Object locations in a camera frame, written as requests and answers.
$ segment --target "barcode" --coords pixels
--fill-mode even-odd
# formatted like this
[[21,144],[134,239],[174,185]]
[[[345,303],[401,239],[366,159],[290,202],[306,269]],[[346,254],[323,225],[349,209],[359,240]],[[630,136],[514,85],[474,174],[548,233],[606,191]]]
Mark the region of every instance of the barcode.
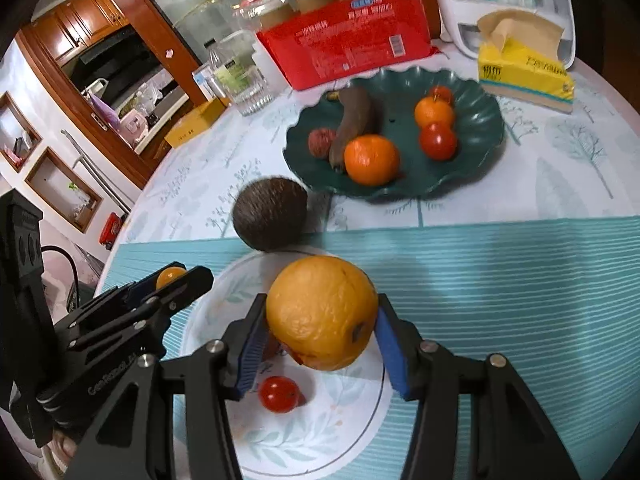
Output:
[[389,43],[391,43],[391,52],[394,53],[394,57],[404,56],[404,44],[402,43],[402,36],[389,36]]

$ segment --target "white plate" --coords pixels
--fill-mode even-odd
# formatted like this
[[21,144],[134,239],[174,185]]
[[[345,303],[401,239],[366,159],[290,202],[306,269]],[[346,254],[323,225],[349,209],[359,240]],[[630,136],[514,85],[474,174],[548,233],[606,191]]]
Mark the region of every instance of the white plate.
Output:
[[[232,263],[191,313],[180,355],[220,338],[230,322],[247,314],[256,294],[268,292],[286,265],[309,254],[324,253],[307,247],[255,252]],[[256,386],[273,375],[296,381],[306,403],[289,413],[266,410]],[[375,336],[353,364],[337,372],[312,370],[279,352],[260,366],[254,387],[243,400],[226,403],[243,474],[258,480],[315,480],[334,473],[371,442],[391,396]]]

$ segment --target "tomato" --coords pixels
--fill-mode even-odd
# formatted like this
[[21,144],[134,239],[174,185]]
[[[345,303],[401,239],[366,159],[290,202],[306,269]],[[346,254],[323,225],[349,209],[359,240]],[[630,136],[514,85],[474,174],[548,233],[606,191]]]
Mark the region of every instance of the tomato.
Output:
[[182,267],[167,267],[158,274],[158,278],[156,279],[156,290],[163,288],[168,283],[171,283],[173,280],[177,280],[180,276],[186,273],[187,271]]
[[266,378],[258,388],[262,405],[273,413],[287,413],[300,402],[300,389],[289,378],[272,376]]
[[444,101],[449,105],[453,105],[453,92],[446,86],[436,85],[431,87],[431,90],[429,90],[429,95],[434,99]]
[[434,96],[423,97],[415,105],[414,109],[415,122],[421,128],[425,128],[429,123],[445,123],[447,126],[453,126],[456,120],[456,114],[445,101],[441,101]]
[[430,123],[420,132],[420,147],[433,160],[449,160],[456,153],[458,139],[451,128],[443,123]]

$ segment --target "wooden cabinet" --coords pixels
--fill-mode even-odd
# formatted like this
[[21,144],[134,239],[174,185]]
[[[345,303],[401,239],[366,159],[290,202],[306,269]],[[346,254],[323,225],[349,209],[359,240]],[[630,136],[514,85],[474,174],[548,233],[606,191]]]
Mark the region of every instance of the wooden cabinet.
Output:
[[112,0],[67,0],[31,25],[62,66],[128,23]]
[[59,65],[64,65],[87,47],[80,34],[58,9],[40,16],[31,26]]

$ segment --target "metal screw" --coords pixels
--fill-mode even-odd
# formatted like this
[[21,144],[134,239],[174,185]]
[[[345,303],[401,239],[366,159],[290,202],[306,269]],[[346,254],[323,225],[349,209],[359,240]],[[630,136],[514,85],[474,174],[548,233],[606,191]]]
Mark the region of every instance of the metal screw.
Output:
[[439,347],[440,345],[438,345],[438,343],[430,339],[425,339],[420,343],[420,351],[424,352],[425,354],[433,354],[434,352],[438,351]]
[[489,357],[489,362],[491,366],[495,366],[496,368],[504,368],[507,364],[507,359],[504,355],[501,354],[491,354]]
[[156,356],[153,354],[142,354],[138,358],[138,366],[140,368],[149,368],[156,362]]
[[206,345],[207,352],[210,354],[215,354],[217,352],[222,352],[225,349],[225,344],[220,339],[212,339]]

